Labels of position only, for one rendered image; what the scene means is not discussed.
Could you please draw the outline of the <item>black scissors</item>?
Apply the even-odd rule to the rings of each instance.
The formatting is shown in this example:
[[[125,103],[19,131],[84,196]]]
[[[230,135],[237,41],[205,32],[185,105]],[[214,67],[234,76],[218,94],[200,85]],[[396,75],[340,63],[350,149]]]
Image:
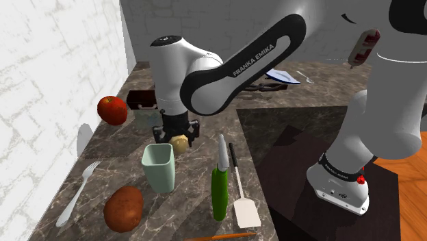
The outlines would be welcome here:
[[[286,90],[288,87],[287,84],[278,84],[278,83],[266,83],[266,84],[251,84],[249,87],[245,88],[244,90],[247,92],[274,92],[279,90]]]

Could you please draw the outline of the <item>blue and white plate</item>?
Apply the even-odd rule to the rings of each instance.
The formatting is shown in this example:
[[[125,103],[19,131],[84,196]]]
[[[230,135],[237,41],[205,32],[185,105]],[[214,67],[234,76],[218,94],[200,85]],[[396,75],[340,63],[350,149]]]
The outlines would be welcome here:
[[[266,76],[269,79],[273,79],[274,81],[279,81],[284,84],[291,84],[291,85],[298,85],[300,84],[299,81],[294,79],[288,72],[286,71],[279,71],[276,69],[271,69],[268,72],[266,72]]]

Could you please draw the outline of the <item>pale green cup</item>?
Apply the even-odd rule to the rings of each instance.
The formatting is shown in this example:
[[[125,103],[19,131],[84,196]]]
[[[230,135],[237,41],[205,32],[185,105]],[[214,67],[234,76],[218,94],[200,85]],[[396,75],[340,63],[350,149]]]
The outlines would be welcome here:
[[[175,166],[171,144],[147,145],[141,163],[147,181],[156,193],[168,193],[174,190]]]

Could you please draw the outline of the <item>large brown potato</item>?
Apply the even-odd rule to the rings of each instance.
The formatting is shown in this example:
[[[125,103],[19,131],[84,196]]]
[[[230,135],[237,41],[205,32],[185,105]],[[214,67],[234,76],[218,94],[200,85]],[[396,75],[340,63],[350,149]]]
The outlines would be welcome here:
[[[133,186],[123,186],[105,203],[105,224],[118,233],[131,231],[139,225],[143,207],[144,199],[140,190]]]

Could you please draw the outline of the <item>red apple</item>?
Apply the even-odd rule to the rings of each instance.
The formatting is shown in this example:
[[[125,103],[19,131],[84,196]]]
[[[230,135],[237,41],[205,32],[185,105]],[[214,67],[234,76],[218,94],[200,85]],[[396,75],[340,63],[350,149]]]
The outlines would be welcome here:
[[[118,97],[106,96],[98,102],[97,113],[109,125],[121,125],[127,119],[127,105]]]

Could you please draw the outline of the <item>green handled knife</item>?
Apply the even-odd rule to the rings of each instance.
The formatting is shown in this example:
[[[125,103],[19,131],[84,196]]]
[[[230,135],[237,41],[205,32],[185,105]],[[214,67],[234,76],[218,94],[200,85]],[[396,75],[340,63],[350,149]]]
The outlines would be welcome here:
[[[220,222],[227,214],[229,201],[228,169],[229,157],[224,136],[218,136],[218,163],[211,173],[211,204],[213,218]]]

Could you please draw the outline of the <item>orange pencil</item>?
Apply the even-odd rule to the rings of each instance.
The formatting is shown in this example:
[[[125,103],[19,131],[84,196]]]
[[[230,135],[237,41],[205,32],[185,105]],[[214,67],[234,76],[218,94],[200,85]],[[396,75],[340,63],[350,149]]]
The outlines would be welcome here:
[[[257,235],[257,232],[231,233],[231,234],[223,234],[223,235],[217,235],[217,236],[185,238],[183,239],[183,241],[212,241],[212,240],[243,238],[243,237],[249,237],[249,236],[255,236],[255,235]]]

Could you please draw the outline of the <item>small yellow potato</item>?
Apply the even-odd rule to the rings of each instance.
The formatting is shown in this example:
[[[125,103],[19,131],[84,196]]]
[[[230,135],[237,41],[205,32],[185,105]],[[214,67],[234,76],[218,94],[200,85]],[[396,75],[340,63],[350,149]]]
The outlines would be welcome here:
[[[175,155],[185,153],[189,148],[188,138],[185,135],[171,137],[169,143],[172,145]]]

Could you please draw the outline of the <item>silver spoon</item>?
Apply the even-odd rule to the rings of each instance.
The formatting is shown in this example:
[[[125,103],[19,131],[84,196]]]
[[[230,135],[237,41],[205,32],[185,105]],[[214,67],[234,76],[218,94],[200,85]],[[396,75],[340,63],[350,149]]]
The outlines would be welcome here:
[[[299,75],[303,76],[306,78],[306,82],[309,84],[314,84],[314,81],[312,79],[310,79],[309,77],[307,77],[306,75],[304,75],[303,73],[301,73],[300,71],[296,71]]]

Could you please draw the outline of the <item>dark robot stand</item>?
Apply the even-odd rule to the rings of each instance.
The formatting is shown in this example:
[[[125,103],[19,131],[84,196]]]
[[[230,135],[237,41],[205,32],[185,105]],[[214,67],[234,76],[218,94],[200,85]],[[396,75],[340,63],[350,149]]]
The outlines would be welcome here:
[[[401,241],[398,175],[369,162],[370,206],[358,216],[319,199],[306,179],[346,107],[238,109],[279,241]]]

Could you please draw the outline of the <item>pale box with dark inside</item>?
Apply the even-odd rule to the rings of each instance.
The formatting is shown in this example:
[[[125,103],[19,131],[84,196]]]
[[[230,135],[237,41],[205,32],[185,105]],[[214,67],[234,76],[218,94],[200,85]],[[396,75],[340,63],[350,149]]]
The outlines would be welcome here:
[[[126,102],[140,129],[162,126],[154,90],[130,90]]]

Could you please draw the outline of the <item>red and white oblong thing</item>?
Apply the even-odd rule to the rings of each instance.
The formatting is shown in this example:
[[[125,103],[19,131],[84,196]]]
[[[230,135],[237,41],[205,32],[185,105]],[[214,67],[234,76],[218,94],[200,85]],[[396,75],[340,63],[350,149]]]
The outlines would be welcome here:
[[[380,32],[376,28],[364,31],[357,40],[353,50],[348,57],[350,68],[362,65],[372,52],[380,39]]]

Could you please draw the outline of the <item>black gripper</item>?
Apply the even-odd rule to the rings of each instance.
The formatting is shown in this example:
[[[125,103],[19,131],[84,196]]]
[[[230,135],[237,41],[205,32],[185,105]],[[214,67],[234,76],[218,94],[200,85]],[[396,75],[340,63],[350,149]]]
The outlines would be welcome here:
[[[165,136],[185,135],[188,138],[189,147],[192,147],[193,141],[200,135],[200,123],[198,120],[189,122],[188,111],[178,115],[162,114],[163,126],[152,127],[155,141],[164,141]]]

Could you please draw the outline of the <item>silver fork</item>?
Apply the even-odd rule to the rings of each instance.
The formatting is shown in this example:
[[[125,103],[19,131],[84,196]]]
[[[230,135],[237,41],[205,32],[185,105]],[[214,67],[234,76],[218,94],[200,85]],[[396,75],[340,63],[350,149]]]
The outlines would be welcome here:
[[[57,219],[57,222],[55,224],[56,227],[63,227],[68,219],[70,218],[70,215],[72,214],[72,211],[76,205],[76,202],[83,191],[88,178],[93,174],[94,169],[101,163],[101,161],[93,162],[91,165],[89,165],[83,172],[83,182],[81,186],[79,187],[78,191],[74,195],[74,197],[71,199],[71,201],[68,203],[68,205],[65,207],[64,211],[60,214],[60,216]]]

